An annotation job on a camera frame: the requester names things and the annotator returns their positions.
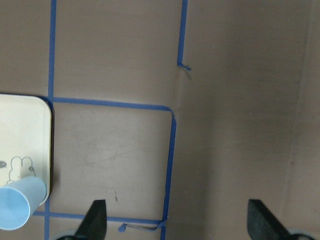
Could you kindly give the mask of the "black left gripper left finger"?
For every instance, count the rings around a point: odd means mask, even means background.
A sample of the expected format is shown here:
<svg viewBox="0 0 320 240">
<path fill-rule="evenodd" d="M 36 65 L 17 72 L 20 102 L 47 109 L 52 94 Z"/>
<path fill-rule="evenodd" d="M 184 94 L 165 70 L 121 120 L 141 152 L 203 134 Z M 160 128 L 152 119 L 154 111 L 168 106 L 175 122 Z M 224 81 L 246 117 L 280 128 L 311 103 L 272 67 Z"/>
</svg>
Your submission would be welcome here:
<svg viewBox="0 0 320 240">
<path fill-rule="evenodd" d="M 76 240 L 104 240 L 107 234 L 107 206 L 104 199 L 94 200 L 74 234 Z"/>
</svg>

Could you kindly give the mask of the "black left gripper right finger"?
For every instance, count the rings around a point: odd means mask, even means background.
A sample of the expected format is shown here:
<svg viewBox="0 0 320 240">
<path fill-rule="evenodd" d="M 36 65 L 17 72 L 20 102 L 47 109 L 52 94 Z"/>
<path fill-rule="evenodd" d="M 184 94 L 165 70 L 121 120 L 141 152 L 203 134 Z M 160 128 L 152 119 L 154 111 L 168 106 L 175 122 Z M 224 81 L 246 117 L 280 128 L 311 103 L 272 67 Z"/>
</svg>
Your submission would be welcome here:
<svg viewBox="0 0 320 240">
<path fill-rule="evenodd" d="M 247 205 L 247 232 L 252 240 L 297 240 L 290 234 L 266 205 L 259 199 L 250 199 Z"/>
</svg>

